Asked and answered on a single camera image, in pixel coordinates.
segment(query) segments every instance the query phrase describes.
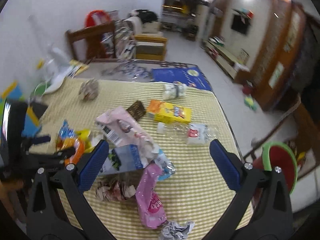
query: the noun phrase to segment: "blue book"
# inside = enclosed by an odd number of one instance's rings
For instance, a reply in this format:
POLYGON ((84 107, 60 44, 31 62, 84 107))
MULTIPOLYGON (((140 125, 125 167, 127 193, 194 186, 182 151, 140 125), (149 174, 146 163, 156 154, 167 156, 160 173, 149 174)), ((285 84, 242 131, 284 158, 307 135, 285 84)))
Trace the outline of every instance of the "blue book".
POLYGON ((189 87, 212 91, 209 82, 198 67, 154 68, 151 71, 154 82, 183 83, 189 87))

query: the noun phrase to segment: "blue gripper pad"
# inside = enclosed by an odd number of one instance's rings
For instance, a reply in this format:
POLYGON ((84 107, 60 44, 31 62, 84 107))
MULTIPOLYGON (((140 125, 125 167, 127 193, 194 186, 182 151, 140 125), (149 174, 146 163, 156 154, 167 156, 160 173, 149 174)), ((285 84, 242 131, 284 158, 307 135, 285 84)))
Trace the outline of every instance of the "blue gripper pad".
POLYGON ((235 154, 227 152, 217 139, 210 143, 209 150, 229 189, 238 191, 241 188, 241 161, 235 154))
POLYGON ((94 150, 89 153, 90 158, 78 176, 78 189, 80 192, 87 191, 94 183, 102 165, 109 155, 109 144, 101 140, 94 150))

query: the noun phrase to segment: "red label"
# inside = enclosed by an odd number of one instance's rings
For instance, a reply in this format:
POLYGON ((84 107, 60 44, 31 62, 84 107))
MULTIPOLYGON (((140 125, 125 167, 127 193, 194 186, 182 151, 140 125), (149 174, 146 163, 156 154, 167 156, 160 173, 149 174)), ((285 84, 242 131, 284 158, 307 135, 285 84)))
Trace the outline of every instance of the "red label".
POLYGON ((150 201, 150 205, 148 208, 148 211, 150 213, 157 213, 160 209, 160 207, 162 207, 162 203, 160 201, 160 198, 158 197, 158 195, 153 191, 152 195, 151 195, 151 201, 150 201))
POLYGON ((198 136, 199 136, 198 130, 189 129, 188 137, 198 137, 198 136))

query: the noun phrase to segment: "yellow light strip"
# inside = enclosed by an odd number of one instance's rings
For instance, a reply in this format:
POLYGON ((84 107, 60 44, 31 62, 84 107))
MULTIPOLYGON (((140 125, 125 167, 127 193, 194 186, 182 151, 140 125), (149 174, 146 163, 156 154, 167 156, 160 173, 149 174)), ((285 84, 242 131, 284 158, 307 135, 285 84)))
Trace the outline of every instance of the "yellow light strip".
POLYGON ((180 9, 180 10, 183 10, 182 8, 174 7, 174 6, 167 6, 167 5, 163 5, 163 7, 169 7, 169 8, 174 8, 174 9, 180 9))

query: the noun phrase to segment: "clear plastic bottle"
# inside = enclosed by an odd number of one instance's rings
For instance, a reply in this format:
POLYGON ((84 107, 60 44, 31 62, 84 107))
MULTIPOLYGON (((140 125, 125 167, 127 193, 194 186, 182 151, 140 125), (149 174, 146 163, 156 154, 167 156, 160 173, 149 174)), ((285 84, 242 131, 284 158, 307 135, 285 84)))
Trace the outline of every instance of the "clear plastic bottle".
POLYGON ((218 128, 209 127, 204 123, 173 122, 166 124, 159 122, 157 133, 165 134, 170 139, 184 141, 187 145, 205 145, 219 138, 218 128))

